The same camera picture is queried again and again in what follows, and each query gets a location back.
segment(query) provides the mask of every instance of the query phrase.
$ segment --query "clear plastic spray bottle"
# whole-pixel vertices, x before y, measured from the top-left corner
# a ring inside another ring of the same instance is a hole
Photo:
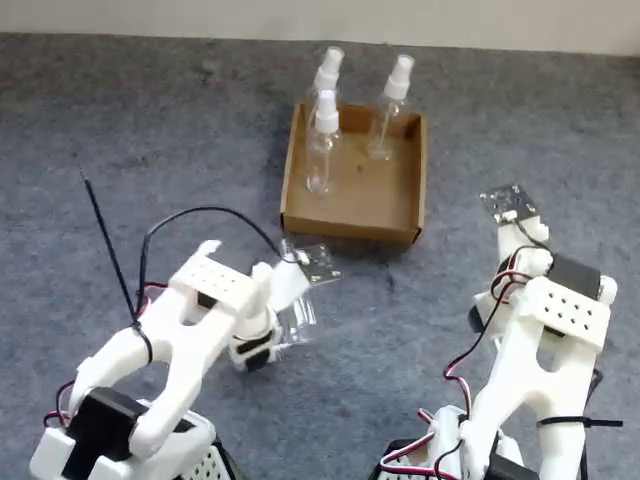
[[[391,160],[394,156],[389,132],[408,109],[406,98],[413,63],[413,57],[409,55],[398,56],[384,91],[376,102],[368,143],[369,157],[373,159]]]
[[[318,95],[321,90],[333,90],[336,92],[336,103],[338,103],[338,91],[337,83],[340,77],[340,65],[344,58],[344,51],[338,47],[329,47],[324,55],[322,65],[318,67],[316,76],[313,79],[313,84],[307,91],[305,97],[305,125],[307,131],[313,129],[313,122],[315,121],[316,108],[318,106]]]
[[[331,190],[331,163],[341,140],[340,117],[334,90],[320,90],[313,129],[307,138],[307,190]]]

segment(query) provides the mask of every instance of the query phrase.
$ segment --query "gray carpet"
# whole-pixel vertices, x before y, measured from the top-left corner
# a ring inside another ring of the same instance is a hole
[[[344,281],[315,292],[325,330],[255,375],[220,359],[194,408],[252,479],[364,479],[387,443],[416,436],[418,407],[461,403],[443,365],[466,348],[471,296],[495,268],[481,190],[518,180],[552,242],[620,285],[606,374],[589,412],[592,478],[638,467],[635,259],[640,233],[640,60],[343,45],[350,102],[382,88],[393,55],[416,58],[414,106],[430,118],[427,227],[405,252],[332,242]],[[140,242],[188,206],[231,205],[278,236],[292,102],[326,44],[92,36],[0,36],[0,469],[24,478],[56,387],[127,324],[78,165],[94,182],[131,289]],[[216,71],[198,68],[212,59]],[[159,235],[149,277],[166,279],[204,239],[273,259],[221,215]],[[462,369],[472,387],[492,355]],[[162,366],[122,383],[152,397]],[[535,463],[531,414],[510,421]]]

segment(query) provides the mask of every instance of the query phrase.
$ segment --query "metal sensor plate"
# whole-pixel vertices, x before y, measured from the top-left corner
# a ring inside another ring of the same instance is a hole
[[[517,183],[483,192],[480,201],[498,225],[539,215],[533,200]]]

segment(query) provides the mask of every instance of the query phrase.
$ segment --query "black cable tie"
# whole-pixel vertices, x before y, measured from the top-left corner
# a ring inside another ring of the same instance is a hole
[[[584,428],[591,427],[613,427],[620,428],[624,426],[624,422],[622,420],[601,420],[601,419],[593,419],[589,417],[549,417],[538,422],[538,427],[542,427],[545,425],[553,425],[556,423],[582,423]]]

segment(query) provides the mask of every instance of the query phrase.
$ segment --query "metal bracket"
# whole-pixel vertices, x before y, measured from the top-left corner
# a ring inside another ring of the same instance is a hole
[[[480,201],[498,225],[523,221],[539,215],[527,192],[517,183],[480,194]]]
[[[335,282],[342,278],[342,272],[334,267],[329,249],[323,244],[303,249],[298,248],[296,256],[300,260],[302,272],[312,287]]]

